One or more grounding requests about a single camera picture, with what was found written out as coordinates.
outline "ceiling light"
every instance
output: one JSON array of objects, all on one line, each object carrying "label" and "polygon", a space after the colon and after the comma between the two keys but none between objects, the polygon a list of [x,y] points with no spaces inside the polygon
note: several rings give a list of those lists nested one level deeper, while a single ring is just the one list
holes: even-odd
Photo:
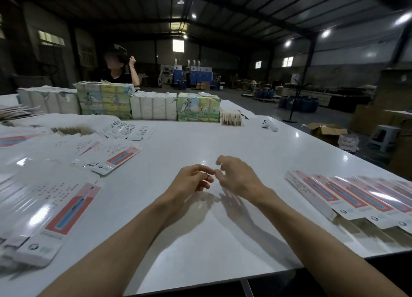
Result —
[{"label": "ceiling light", "polygon": [[322,38],[327,38],[331,33],[330,29],[326,29],[324,32],[322,32]]},{"label": "ceiling light", "polygon": [[412,18],[412,13],[405,13],[402,16],[399,17],[399,19],[395,22],[395,24],[403,24],[404,22],[407,22],[409,19]]}]

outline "stack of packaging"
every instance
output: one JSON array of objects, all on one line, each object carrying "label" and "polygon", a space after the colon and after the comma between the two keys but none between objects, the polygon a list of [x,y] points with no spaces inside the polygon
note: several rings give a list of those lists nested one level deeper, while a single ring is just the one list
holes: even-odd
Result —
[{"label": "stack of packaging", "polygon": [[80,106],[84,115],[113,115],[130,119],[130,94],[132,84],[88,82],[75,83]]},{"label": "stack of packaging", "polygon": [[177,99],[178,121],[220,120],[220,98],[209,93],[180,93]]},{"label": "stack of packaging", "polygon": [[19,88],[17,91],[24,106],[40,107],[45,113],[80,114],[77,91],[74,89],[42,86]]},{"label": "stack of packaging", "polygon": [[176,93],[136,92],[130,97],[133,119],[176,120]]}]

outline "woman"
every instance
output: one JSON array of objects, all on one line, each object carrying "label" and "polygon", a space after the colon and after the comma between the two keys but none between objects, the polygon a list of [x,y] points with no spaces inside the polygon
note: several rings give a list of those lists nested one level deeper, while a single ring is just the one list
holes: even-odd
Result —
[{"label": "woman", "polygon": [[110,71],[106,71],[102,76],[102,80],[106,80],[113,83],[133,83],[134,86],[140,86],[140,80],[134,69],[136,60],[133,56],[129,59],[130,74],[126,74],[124,66],[127,63],[127,58],[119,51],[110,51],[105,55],[107,68]]}]

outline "hand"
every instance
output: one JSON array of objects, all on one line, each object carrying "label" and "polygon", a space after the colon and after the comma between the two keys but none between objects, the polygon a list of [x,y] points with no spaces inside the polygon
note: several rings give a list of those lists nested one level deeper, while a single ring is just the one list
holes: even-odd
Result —
[{"label": "hand", "polygon": [[217,165],[225,172],[216,169],[216,179],[220,185],[228,191],[247,199],[251,203],[260,195],[266,195],[265,187],[255,174],[254,170],[244,161],[232,156],[219,156]]},{"label": "hand", "polygon": [[129,66],[133,68],[135,63],[136,63],[136,60],[134,59],[134,56],[131,56],[129,60]]},{"label": "hand", "polygon": [[209,189],[209,183],[214,181],[210,175],[214,174],[212,168],[201,164],[183,167],[160,197],[166,198],[175,208],[179,208],[194,192]]}]

